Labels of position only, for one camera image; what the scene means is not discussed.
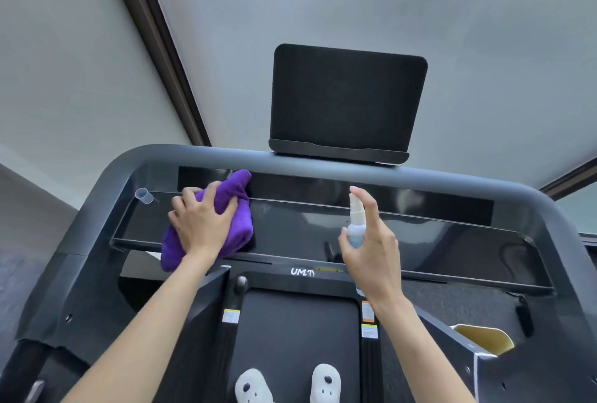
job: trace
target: purple cloth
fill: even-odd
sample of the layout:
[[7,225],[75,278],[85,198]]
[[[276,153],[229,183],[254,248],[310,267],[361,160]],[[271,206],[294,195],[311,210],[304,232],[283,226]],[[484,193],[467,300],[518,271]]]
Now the purple cloth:
[[[238,249],[242,248],[253,236],[253,223],[249,209],[249,197],[245,191],[247,183],[251,180],[251,173],[248,170],[234,172],[228,180],[222,181],[215,190],[214,208],[217,214],[222,214],[228,202],[234,196],[238,197],[238,209],[232,218],[228,237],[218,258],[227,257]],[[198,192],[195,197],[199,202],[203,200],[205,190]],[[169,226],[164,233],[162,242],[161,264],[164,271],[174,271],[184,257],[184,250],[180,244],[178,234],[173,226]]]

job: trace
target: human arm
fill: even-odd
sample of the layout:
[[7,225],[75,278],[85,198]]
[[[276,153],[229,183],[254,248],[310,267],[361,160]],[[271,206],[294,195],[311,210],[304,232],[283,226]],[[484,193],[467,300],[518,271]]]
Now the human arm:
[[63,403],[150,403],[155,397],[182,331],[197,288],[220,251],[232,217],[236,198],[226,211],[214,210],[212,183],[202,202],[198,188],[185,188],[173,199],[168,217],[186,252],[182,263],[166,279],[114,343],[91,366]]
[[353,186],[350,191],[365,207],[367,229],[358,249],[350,245],[346,228],[342,229],[342,258],[392,340],[415,401],[474,403],[474,397],[402,293],[398,241],[379,218],[375,199],[361,188]]

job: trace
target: white slipper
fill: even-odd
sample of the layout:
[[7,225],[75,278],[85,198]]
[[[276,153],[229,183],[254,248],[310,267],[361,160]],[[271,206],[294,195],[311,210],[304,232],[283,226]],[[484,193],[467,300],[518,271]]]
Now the white slipper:
[[273,403],[272,392],[257,369],[248,369],[238,377],[234,393],[238,403]]
[[328,364],[319,364],[311,378],[310,403],[339,403],[340,387],[338,370]]

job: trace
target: hand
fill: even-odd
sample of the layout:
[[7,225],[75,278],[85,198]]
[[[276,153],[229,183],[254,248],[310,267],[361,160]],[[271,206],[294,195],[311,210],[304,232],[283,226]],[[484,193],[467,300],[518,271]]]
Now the hand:
[[342,258],[378,316],[389,313],[405,299],[402,293],[400,251],[394,233],[379,218],[376,200],[364,189],[350,187],[365,208],[367,229],[359,249],[350,245],[346,227],[338,238]]
[[215,212],[215,190],[220,183],[210,183],[201,202],[195,199],[195,194],[201,191],[199,188],[184,188],[182,196],[172,199],[174,211],[168,213],[187,256],[199,257],[207,268],[213,265],[224,246],[238,208],[238,199],[233,197],[222,214]]

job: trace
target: small spray bottle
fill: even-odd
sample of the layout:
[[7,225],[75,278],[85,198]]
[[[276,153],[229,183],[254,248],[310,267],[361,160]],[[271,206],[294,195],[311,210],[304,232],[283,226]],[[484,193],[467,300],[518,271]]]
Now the small spray bottle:
[[354,248],[361,247],[365,241],[365,229],[367,220],[365,218],[365,209],[361,200],[353,193],[350,196],[350,224],[346,228],[348,231],[348,241]]

